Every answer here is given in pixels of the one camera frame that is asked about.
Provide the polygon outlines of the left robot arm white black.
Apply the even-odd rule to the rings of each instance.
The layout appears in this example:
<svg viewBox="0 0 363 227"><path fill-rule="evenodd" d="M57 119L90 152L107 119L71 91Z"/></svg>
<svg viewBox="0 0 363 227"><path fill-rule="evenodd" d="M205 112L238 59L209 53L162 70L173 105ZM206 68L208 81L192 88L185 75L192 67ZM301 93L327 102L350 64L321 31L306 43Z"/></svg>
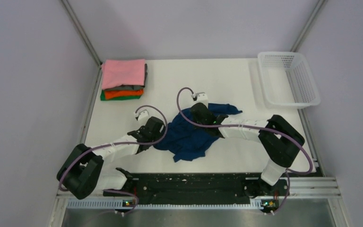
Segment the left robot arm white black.
<svg viewBox="0 0 363 227"><path fill-rule="evenodd" d="M145 125L128 132L112 144L96 149L81 143L74 147L57 173L57 180L66 191L82 200L98 191L116 190L120 195L131 193L131 176L115 161L122 157L139 154L159 140L165 131L164 122L154 116L148 117Z"/></svg>

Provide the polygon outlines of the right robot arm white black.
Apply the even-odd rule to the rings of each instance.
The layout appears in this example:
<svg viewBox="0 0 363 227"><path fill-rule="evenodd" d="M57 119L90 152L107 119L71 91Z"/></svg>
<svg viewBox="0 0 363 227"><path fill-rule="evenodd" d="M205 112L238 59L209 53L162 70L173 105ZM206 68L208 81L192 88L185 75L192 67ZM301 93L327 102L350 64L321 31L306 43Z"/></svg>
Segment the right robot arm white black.
<svg viewBox="0 0 363 227"><path fill-rule="evenodd" d="M260 143L269 160L259 179L244 189L250 198L274 195L279 178L291 167L305 144L304 137L280 115L268 120L239 120L229 115L215 115L203 103L190 109L193 123L218 138L239 138Z"/></svg>

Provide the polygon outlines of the dark blue t shirt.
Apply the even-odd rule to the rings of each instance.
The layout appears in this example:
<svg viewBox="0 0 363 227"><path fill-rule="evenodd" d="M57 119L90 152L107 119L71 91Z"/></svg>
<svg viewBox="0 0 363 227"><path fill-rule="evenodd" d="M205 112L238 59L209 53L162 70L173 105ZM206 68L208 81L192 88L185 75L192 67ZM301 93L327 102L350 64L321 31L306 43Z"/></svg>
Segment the dark blue t shirt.
<svg viewBox="0 0 363 227"><path fill-rule="evenodd" d="M157 150L173 153L174 162L180 160L192 161L204 157L206 150L218 140L206 133L202 128L198 129L187 122L181 114L177 114L168 123L168 131L163 140L154 145Z"/></svg>

